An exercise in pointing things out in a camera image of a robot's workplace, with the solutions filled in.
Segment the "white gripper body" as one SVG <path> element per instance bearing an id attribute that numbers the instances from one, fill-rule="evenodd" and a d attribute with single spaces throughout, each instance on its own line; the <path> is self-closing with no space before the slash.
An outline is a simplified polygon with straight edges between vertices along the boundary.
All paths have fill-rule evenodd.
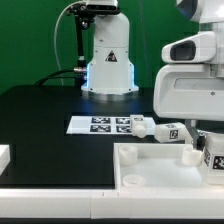
<path id="1" fill-rule="evenodd" d="M 170 64 L 157 74 L 153 107 L 161 118 L 224 121 L 224 79 L 206 64 Z"/>

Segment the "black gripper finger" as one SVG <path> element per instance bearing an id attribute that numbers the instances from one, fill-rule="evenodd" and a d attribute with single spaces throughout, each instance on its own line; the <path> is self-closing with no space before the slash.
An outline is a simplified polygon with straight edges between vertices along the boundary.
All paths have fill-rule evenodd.
<path id="1" fill-rule="evenodd" d="M 185 120 L 185 127 L 192 138 L 193 148 L 202 151 L 204 148 L 204 136 L 196 128 L 196 120 Z"/>

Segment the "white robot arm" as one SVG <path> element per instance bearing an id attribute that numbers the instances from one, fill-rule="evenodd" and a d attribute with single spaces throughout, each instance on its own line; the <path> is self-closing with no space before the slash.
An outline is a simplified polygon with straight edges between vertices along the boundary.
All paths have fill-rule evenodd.
<path id="1" fill-rule="evenodd" d="M 93 16 L 93 57 L 82 93 L 97 99 L 134 95 L 134 66 L 129 61 L 129 21 L 117 0 L 86 0 Z M 195 35 L 161 49 L 165 65 L 154 82 L 153 109 L 161 118 L 224 121 L 224 0 L 176 0 L 182 15 L 199 26 Z"/>

